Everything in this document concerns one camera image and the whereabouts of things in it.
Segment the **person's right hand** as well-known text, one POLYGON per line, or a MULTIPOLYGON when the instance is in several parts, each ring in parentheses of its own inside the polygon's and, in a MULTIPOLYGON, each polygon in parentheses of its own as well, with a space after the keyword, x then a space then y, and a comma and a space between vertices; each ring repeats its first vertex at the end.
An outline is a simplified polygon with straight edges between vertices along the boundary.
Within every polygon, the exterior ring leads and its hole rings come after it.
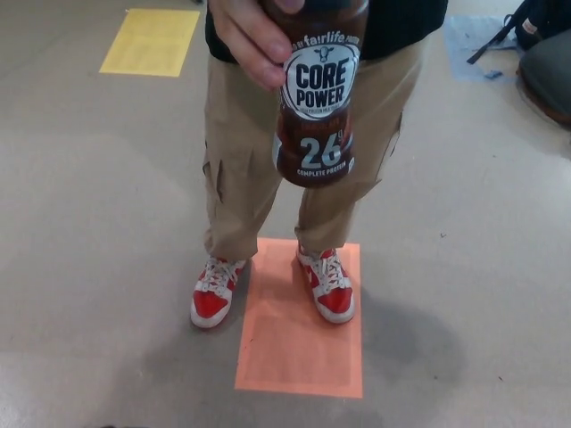
POLYGON ((246 75, 267 90, 286 79, 282 63, 292 53, 291 42, 254 0, 210 1, 209 8, 220 40, 246 75))

